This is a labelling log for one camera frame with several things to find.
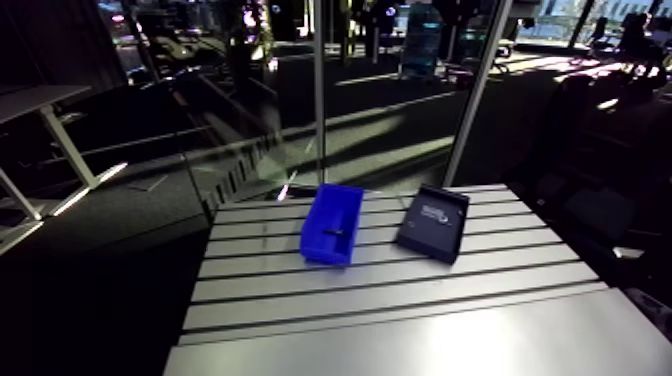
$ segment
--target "table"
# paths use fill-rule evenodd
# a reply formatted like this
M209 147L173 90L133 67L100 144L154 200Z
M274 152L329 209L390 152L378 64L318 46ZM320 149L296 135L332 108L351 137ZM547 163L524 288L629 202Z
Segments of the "table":
M75 201L86 195L90 189L95 189L100 183L109 179L112 175L126 166L125 163L122 163L111 167L98 176L94 176L63 128L63 124L54 114L53 103L83 93L89 90L88 86L42 85L27 88L17 87L16 90L7 86L4 88L3 92L5 92L5 94L0 96L0 126L19 116L37 111L44 121L47 130L51 133L70 163L70 166L83 183L81 189L78 189L66 198L66 200L56 205L51 210L51 215L60 214ZM33 207L30 201L26 199L2 169L0 169L0 185L3 186L10 197L12 197L21 210L23 210L26 217L33 221L42 219L42 215L39 211ZM7 249L5 248L0 248L0 254L6 250Z
M297 252L312 199L221 207L165 374L671 374L664 337L511 191L452 190L453 266L392 243L412 193L365 195L346 268Z

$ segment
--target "vertical pole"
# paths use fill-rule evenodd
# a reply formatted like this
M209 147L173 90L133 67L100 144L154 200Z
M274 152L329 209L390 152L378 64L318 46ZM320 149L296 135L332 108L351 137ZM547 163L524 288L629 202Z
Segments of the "vertical pole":
M329 6L331 7L331 8L329 8L329 13L327 13L327 14L330 15L330 17L329 17L329 43L331 43L333 45L334 42L335 42L335 40L334 40L334 18L336 16L335 13L334 13L334 0L329 0Z
M446 61L449 63L453 62L453 49L455 49L455 39L457 39L457 26L453 25L450 28L450 42L448 43L448 56L446 56Z
M317 146L317 181L325 182L324 154L326 149L325 114L324 114L324 29L322 28L322 2L314 0L313 21L315 22L315 35L313 36L313 48L315 54L315 125Z
M156 67L154 66L154 62L152 61L152 57L150 56L145 43L142 41L142 35L140 34L140 30L138 30L135 16L133 15L131 7L128 5L128 0L121 0L121 9L124 11L124 19L126 20L126 24L128 24L128 28L131 30L133 38L135 38L138 43L137 48L138 54L140 54L140 60L142 60L142 63L145 65L149 71L149 74L152 76L152 81L159 82L159 74L156 71Z
M373 29L373 63L378 64L378 50L380 49L380 28Z
M460 165L462 153L464 152L464 147L467 144L467 139L469 138L469 132L471 131L471 126L474 122L478 105L481 101L481 97L483 96L485 82L488 79L488 73L490 71L490 67L492 66L492 61L495 58L495 52L497 52L497 46L499 44L500 38L502 37L504 24L506 24L506 20L509 16L509 10L511 10L512 1L513 0L499 0L497 3L497 8L495 9L493 15L492 27L490 28L490 37L488 38L488 43L485 45L481 66L478 69L474 87L469 93L467 105L462 115L462 120L460 122L460 127L458 128L457 136L455 137L453 152L451 153L450 160L448 162L448 171L446 172L446 176L443 180L444 187L451 186L453 184L453 180L455 179L455 174L457 173L457 168Z
M569 39L569 44L567 45L568 49L574 48L576 40L579 39L579 34L581 34L581 29L583 29L583 25L586 24L590 10L593 8L593 4L595 4L595 0L586 0L586 5L583 6L581 16L579 16L579 19L576 21L576 27L572 32L572 37Z

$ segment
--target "black box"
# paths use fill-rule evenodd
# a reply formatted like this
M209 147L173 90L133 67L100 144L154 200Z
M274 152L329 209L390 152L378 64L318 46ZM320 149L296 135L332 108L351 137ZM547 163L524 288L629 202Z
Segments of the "black box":
M469 197L420 187L404 222L397 232L397 244L452 264L460 251Z

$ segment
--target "desk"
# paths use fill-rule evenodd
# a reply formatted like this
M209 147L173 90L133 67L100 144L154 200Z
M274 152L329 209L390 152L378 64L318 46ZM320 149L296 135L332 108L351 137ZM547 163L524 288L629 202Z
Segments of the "desk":
M503 185L453 266L392 243L413 194L365 195L353 264L304 263L312 199L222 206L177 375L668 375L672 347Z
M6 94L0 96L0 126L19 116L37 111L44 121L47 130L51 133L70 163L70 166L83 183L81 189L77 190L66 200L56 205L56 207L51 210L50 214L58 215L72 205L74 201L86 195L90 189L96 188L101 182L109 179L113 174L120 171L125 166L125 164L113 166L102 174L94 176L63 128L63 124L54 114L53 103L83 93L89 90L87 86L34 86L28 88L19 87L16 90L13 90L12 87L4 88L3 91L6 92ZM2 185L9 193L10 197L14 199L16 204L23 210L29 219L34 221L42 219L42 215L39 211L31 205L30 201L26 199L2 169L0 169L0 185ZM6 250L6 247L0 247L0 254Z

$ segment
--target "plastic bin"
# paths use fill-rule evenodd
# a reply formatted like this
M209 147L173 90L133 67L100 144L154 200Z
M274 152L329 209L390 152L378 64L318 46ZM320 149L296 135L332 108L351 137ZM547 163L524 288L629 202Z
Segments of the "plastic bin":
M363 197L360 188L320 185L301 228L299 248L307 261L350 264Z

